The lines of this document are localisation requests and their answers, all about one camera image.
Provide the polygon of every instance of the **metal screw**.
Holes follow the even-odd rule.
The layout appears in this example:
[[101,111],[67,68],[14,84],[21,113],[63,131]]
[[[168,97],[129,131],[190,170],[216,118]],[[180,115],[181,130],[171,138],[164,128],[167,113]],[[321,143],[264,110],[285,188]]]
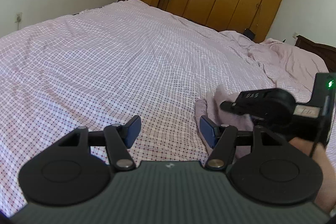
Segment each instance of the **metal screw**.
[[208,166],[212,168],[221,168],[224,166],[224,161],[219,159],[213,159],[208,161]]
[[128,159],[121,159],[117,161],[117,166],[120,168],[130,168],[133,165],[133,162]]

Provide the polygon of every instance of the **pink cloth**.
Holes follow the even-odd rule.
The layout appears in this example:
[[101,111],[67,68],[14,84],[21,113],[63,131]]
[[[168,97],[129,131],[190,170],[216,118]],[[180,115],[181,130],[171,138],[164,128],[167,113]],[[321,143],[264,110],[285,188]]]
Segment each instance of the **pink cloth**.
[[[250,60],[247,62],[253,64],[253,61],[258,63],[258,66],[263,68],[264,72],[274,83],[274,87],[284,88],[284,82],[282,82],[285,75],[290,77],[293,81],[293,85],[301,85],[302,89],[312,92],[315,75],[319,72],[328,72],[327,67],[319,56],[302,50],[298,47],[294,47],[283,42],[267,39],[261,44],[250,44],[247,39],[244,41],[242,38],[240,44],[245,48],[246,55]],[[199,120],[202,115],[207,115],[216,124],[229,124],[242,131],[251,131],[253,123],[249,115],[238,116],[231,113],[224,112],[220,109],[220,104],[223,101],[234,102],[239,93],[230,94],[229,90],[224,85],[219,85],[215,94],[208,91],[206,98],[198,99],[195,103],[195,119],[199,128]],[[298,101],[305,102],[309,99],[296,98]],[[206,143],[203,135],[198,130],[198,134],[202,141],[205,143],[208,154],[212,152],[212,149]],[[335,144],[334,141],[330,142],[328,147],[328,154],[330,158],[334,155]],[[238,147],[236,150],[236,158],[240,158],[250,153],[250,147]]]
[[312,52],[271,38],[261,44],[276,52],[279,57],[279,66],[309,91],[313,89],[315,75],[318,72],[328,72],[323,59]]

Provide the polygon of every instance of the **black cable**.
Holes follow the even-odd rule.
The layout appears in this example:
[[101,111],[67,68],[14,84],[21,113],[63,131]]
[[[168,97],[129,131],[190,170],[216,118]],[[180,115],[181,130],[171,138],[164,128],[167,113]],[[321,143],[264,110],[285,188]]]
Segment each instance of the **black cable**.
[[317,133],[316,138],[314,140],[313,147],[311,148],[311,151],[310,151],[310,154],[309,154],[310,158],[313,156],[313,154],[315,152],[315,149],[316,149],[316,146],[319,143],[320,137],[322,135],[324,124],[325,124],[325,121],[326,121],[326,115],[327,115],[327,112],[328,112],[329,101],[330,101],[330,96],[327,95],[325,97],[325,100],[324,100],[324,105],[323,105],[322,115],[321,115],[322,116],[322,120],[321,120],[321,122],[319,124],[319,130],[318,130],[318,133]]

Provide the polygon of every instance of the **ribbed gray surface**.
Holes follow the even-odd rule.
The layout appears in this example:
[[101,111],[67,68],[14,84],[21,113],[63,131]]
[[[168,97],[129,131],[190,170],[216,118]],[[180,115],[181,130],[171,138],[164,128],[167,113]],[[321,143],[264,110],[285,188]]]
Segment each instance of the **ribbed gray surface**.
[[143,161],[118,173],[98,197],[66,208],[28,204],[11,220],[22,224],[230,223],[322,224],[328,216],[312,203],[292,208],[255,204],[239,195],[222,173],[198,162]]

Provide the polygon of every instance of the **wooden bed headboard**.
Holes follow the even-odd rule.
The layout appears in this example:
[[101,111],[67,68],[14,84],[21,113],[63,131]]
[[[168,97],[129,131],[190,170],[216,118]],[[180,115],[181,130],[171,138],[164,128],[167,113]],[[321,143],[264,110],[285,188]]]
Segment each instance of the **wooden bed headboard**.
[[320,56],[327,65],[329,72],[336,72],[335,47],[315,43],[301,35],[298,35],[295,46]]

